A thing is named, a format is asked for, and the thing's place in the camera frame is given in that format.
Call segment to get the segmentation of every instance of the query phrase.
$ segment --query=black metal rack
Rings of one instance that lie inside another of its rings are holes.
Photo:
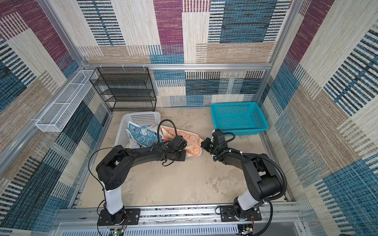
[[[111,111],[155,111],[156,95],[148,68],[97,67],[91,83]]]

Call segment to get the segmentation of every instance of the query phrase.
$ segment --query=cloth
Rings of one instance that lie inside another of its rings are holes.
[[[129,121],[128,128],[126,130],[130,133],[131,137],[141,146],[150,147],[153,143],[158,142],[155,132],[149,130],[147,126],[139,126]],[[166,141],[162,134],[159,134],[160,141]]]
[[[149,130],[157,132],[157,125],[151,125]],[[164,138],[167,140],[173,140],[176,136],[175,129],[171,127],[161,125],[160,132],[163,133]],[[184,148],[186,150],[186,157],[200,156],[202,154],[201,142],[203,140],[198,134],[184,130],[177,130],[177,134],[181,135],[187,141],[187,146]]]

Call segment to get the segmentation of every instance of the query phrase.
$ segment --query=basket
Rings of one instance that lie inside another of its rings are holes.
[[[255,135],[267,130],[268,123],[255,102],[232,102],[211,105],[215,129],[237,136]]]
[[[160,122],[160,113],[157,111],[145,111],[128,113],[124,115],[122,117],[121,124],[119,125],[114,146],[122,145],[122,147],[126,147],[126,145],[129,143],[130,134],[126,131],[129,121],[140,126],[158,124]]]

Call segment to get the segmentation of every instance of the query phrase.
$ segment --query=white hanging mesh shelf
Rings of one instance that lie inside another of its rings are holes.
[[[92,70],[81,70],[68,84],[36,123],[42,132],[61,132],[63,130],[91,88],[90,77],[97,79],[96,73],[93,73]]]

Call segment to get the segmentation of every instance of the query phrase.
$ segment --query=black mounting plate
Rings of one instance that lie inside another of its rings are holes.
[[[140,208],[126,208],[125,213],[129,216],[129,225],[137,225],[139,222]],[[98,218],[98,226],[111,226],[114,225],[110,219],[110,215],[107,210],[101,210],[100,217]]]
[[[232,205],[220,206],[219,209],[220,209],[220,218],[222,222],[238,221],[235,218],[235,212]],[[251,215],[253,216],[254,221],[261,220],[261,213],[257,213],[257,212],[260,212],[259,208],[257,208],[256,211],[251,211]],[[251,217],[249,216],[246,221],[252,221]]]

